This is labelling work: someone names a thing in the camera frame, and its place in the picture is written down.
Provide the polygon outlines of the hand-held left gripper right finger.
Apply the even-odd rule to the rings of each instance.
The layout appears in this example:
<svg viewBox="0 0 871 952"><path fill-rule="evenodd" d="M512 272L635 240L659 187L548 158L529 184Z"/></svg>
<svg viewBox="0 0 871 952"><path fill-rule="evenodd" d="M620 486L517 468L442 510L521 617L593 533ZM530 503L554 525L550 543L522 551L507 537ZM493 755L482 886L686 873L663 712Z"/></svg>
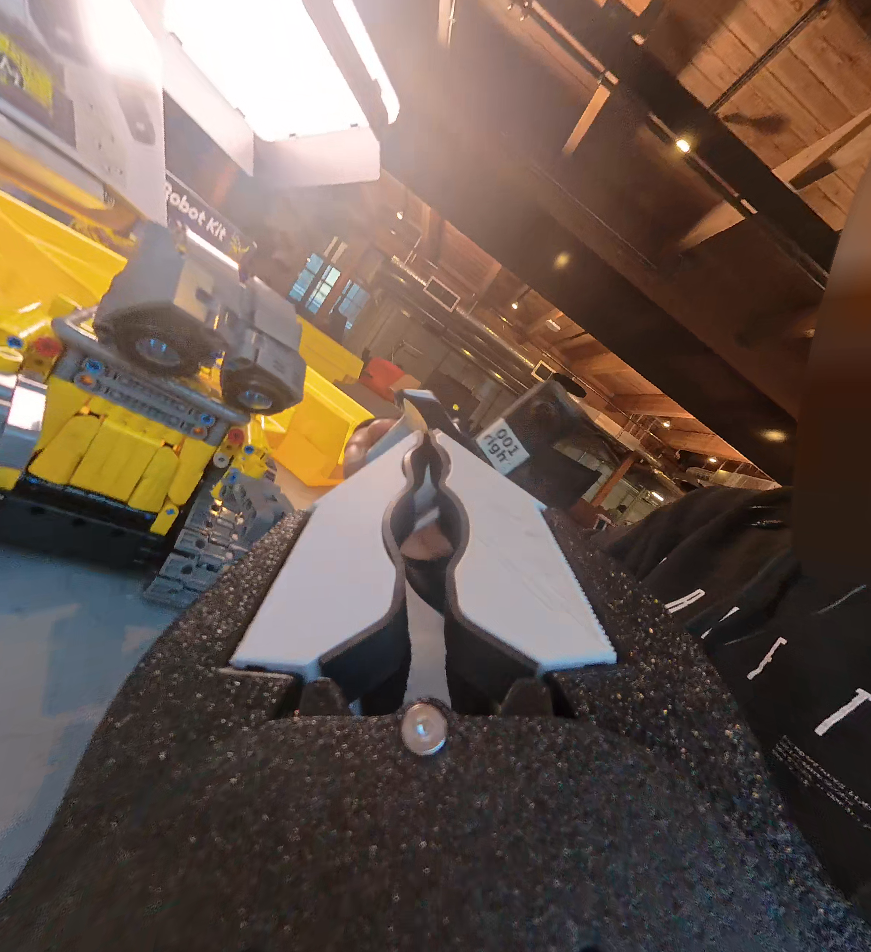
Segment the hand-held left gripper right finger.
<svg viewBox="0 0 871 952"><path fill-rule="evenodd" d="M446 570L447 669L457 679L541 679L618 653L544 517L545 507L440 432L430 436Z"/></svg>

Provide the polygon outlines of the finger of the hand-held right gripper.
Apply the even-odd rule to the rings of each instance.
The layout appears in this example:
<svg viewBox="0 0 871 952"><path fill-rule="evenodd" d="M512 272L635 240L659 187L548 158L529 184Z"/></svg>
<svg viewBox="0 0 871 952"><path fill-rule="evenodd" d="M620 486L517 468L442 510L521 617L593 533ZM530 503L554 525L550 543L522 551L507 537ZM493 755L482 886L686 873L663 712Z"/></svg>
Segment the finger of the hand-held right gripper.
<svg viewBox="0 0 871 952"><path fill-rule="evenodd" d="M400 425L406 431L439 431L455 441L465 440L466 434L431 391L404 388L397 390L394 397L401 410Z"/></svg>

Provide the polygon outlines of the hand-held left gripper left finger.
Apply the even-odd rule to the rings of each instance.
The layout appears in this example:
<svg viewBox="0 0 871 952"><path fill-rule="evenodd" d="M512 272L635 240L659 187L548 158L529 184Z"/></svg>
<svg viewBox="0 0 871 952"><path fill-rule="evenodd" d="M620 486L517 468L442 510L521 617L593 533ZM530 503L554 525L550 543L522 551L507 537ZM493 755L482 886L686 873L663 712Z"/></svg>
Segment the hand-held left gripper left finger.
<svg viewBox="0 0 871 952"><path fill-rule="evenodd" d="M235 649L235 669L388 681L409 652L401 547L418 519L425 438L410 433L323 497Z"/></svg>

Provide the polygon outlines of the yellow grey toy brick robot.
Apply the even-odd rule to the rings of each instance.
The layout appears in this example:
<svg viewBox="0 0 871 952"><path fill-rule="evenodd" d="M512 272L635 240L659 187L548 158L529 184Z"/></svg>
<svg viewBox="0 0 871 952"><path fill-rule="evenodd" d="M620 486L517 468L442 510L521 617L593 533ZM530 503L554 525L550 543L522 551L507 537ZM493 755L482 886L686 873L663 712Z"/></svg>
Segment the yellow grey toy brick robot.
<svg viewBox="0 0 871 952"><path fill-rule="evenodd" d="M216 367L161 378L59 297L0 316L0 541L149 571L183 609L294 511L265 417L223 401Z"/></svg>

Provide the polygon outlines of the grey toy robot head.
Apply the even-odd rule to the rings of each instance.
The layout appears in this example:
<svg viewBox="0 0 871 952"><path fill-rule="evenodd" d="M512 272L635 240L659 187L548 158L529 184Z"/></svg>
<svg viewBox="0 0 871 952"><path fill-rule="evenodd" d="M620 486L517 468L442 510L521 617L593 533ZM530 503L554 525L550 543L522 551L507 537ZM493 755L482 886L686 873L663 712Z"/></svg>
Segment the grey toy robot head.
<svg viewBox="0 0 871 952"><path fill-rule="evenodd" d="M185 227L132 232L127 264L96 307L98 339L164 377L219 366L223 401L275 415L300 403L306 363L292 304Z"/></svg>

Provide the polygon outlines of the grey desk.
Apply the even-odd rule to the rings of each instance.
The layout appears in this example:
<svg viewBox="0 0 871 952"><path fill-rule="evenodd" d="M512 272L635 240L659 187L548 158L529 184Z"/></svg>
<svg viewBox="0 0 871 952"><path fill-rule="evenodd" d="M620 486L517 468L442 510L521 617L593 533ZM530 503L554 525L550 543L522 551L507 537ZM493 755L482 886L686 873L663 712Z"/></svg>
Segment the grey desk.
<svg viewBox="0 0 871 952"><path fill-rule="evenodd" d="M0 898L120 686L178 612L135 577L0 544Z"/></svg>

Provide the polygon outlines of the paned window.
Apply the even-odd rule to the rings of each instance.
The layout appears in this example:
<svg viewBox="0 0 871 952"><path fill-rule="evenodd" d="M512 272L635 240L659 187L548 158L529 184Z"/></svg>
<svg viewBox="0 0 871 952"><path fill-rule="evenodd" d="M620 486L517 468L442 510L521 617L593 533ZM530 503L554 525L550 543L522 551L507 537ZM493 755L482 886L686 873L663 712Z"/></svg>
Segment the paned window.
<svg viewBox="0 0 871 952"><path fill-rule="evenodd" d="M288 298L316 315L332 292L339 290L331 313L341 315L345 327L352 327L370 299L370 294L353 280L342 282L341 271L322 256L312 253L288 292Z"/></svg>

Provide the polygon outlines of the blue robot kit box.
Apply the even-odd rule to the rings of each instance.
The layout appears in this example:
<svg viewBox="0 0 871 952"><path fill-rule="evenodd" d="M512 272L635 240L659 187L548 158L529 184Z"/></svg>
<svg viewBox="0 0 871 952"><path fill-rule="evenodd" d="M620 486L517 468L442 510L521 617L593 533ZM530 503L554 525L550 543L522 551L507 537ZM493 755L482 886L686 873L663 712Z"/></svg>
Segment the blue robot kit box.
<svg viewBox="0 0 871 952"><path fill-rule="evenodd" d="M164 194L169 225L180 224L238 263L256 249L245 232L169 171L165 173Z"/></svg>

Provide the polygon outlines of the white studio light panel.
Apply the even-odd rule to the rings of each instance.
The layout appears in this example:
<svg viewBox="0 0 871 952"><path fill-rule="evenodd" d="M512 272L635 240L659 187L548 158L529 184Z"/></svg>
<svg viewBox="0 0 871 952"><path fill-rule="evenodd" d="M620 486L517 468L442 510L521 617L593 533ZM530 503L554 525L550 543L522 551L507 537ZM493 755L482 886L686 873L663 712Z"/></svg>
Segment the white studio light panel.
<svg viewBox="0 0 871 952"><path fill-rule="evenodd" d="M116 79L164 93L279 188L376 182L400 103L354 2L77 2Z"/></svg>

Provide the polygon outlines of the robot instruction booklet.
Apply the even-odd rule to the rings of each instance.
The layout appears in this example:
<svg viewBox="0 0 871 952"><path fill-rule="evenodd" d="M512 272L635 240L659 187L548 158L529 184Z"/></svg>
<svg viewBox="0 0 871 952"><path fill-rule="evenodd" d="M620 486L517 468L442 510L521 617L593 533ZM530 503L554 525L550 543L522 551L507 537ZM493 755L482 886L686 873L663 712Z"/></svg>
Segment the robot instruction booklet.
<svg viewBox="0 0 871 952"><path fill-rule="evenodd" d="M134 2L0 1L0 180L115 230L164 226L161 58Z"/></svg>

